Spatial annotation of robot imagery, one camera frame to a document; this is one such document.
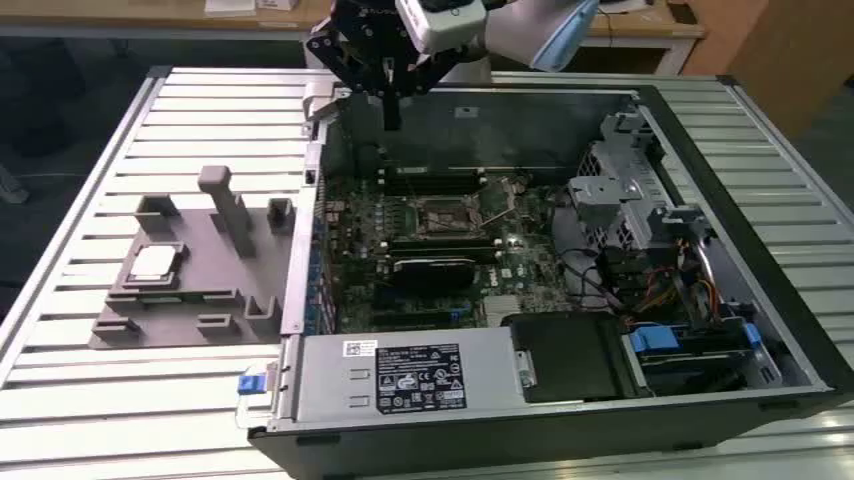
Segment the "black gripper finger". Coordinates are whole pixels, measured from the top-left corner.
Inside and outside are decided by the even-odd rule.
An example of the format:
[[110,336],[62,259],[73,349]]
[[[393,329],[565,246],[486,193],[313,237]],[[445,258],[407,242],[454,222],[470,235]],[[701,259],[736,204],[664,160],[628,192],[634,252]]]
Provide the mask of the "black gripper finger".
[[394,58],[391,74],[393,131],[398,131],[402,127],[401,106],[403,99],[426,95],[459,63],[463,55],[465,48],[457,47],[429,55],[425,59],[413,52]]
[[342,40],[337,30],[313,33],[306,46],[353,92],[379,99],[383,127],[386,131],[391,131],[393,84],[387,79],[378,51],[363,40]]

